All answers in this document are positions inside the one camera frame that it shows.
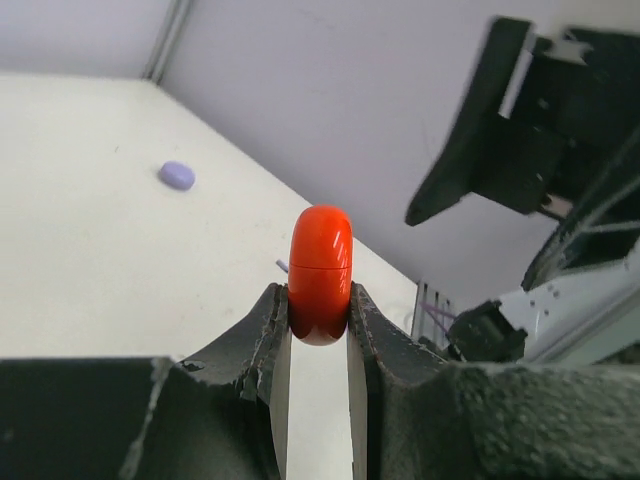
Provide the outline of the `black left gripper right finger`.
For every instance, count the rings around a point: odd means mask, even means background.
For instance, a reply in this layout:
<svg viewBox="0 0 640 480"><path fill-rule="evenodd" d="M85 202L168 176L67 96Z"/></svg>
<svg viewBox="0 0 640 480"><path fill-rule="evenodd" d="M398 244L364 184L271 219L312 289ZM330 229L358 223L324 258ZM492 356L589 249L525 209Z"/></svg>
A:
<svg viewBox="0 0 640 480"><path fill-rule="evenodd" d="M639 369L448 361L351 289L357 479L635 479Z"/></svg>

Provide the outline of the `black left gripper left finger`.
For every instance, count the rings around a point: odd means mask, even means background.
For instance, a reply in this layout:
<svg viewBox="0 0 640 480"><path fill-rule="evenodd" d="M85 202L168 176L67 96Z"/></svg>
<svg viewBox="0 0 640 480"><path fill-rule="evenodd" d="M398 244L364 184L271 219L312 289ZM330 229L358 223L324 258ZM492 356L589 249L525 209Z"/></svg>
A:
<svg viewBox="0 0 640 480"><path fill-rule="evenodd" d="M282 479L291 333L270 284L206 347L168 357L5 359L5 479Z"/></svg>

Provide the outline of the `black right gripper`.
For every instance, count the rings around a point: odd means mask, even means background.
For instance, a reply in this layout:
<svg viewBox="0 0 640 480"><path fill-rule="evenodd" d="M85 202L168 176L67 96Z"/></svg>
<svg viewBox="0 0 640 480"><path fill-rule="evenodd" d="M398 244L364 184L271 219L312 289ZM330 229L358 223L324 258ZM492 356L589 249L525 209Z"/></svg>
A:
<svg viewBox="0 0 640 480"><path fill-rule="evenodd" d="M524 290L566 267L579 237L603 233L596 221L639 189L638 35L569 27L551 39L532 27L492 19L444 147L405 213L416 226L468 193L520 214L570 211Z"/></svg>

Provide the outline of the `orange charging case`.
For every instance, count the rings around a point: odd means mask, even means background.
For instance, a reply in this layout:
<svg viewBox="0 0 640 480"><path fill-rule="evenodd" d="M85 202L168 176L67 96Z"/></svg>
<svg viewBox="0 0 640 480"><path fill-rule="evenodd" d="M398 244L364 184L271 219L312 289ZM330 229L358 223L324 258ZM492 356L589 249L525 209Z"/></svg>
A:
<svg viewBox="0 0 640 480"><path fill-rule="evenodd" d="M299 216L292 235L288 272L288 322L293 334L313 346L339 340L351 298L353 232L348 215L316 205Z"/></svg>

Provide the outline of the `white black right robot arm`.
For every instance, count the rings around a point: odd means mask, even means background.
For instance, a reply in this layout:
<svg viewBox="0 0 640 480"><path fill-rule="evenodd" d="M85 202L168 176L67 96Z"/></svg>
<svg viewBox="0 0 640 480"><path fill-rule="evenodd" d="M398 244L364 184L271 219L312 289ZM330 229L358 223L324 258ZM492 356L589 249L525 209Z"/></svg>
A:
<svg viewBox="0 0 640 480"><path fill-rule="evenodd" d="M475 194L556 228L520 287L444 332L467 361L548 361L639 293L639 36L497 17L446 143L405 214Z"/></svg>

